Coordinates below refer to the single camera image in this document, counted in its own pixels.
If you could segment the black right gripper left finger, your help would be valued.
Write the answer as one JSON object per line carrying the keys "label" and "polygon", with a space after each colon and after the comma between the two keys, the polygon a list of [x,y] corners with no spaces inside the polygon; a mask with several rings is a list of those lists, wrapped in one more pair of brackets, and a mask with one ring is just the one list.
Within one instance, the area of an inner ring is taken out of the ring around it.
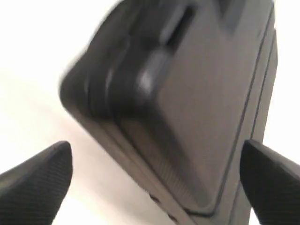
{"label": "black right gripper left finger", "polygon": [[72,149],[59,141],[0,175],[2,225],[50,225],[72,180]]}

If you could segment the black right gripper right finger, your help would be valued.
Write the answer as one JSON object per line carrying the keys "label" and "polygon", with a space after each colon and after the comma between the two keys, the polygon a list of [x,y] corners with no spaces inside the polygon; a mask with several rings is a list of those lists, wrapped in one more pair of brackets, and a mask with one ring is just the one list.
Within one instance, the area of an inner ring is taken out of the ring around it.
{"label": "black right gripper right finger", "polygon": [[300,223],[300,166],[265,145],[246,140],[240,180],[262,225]]}

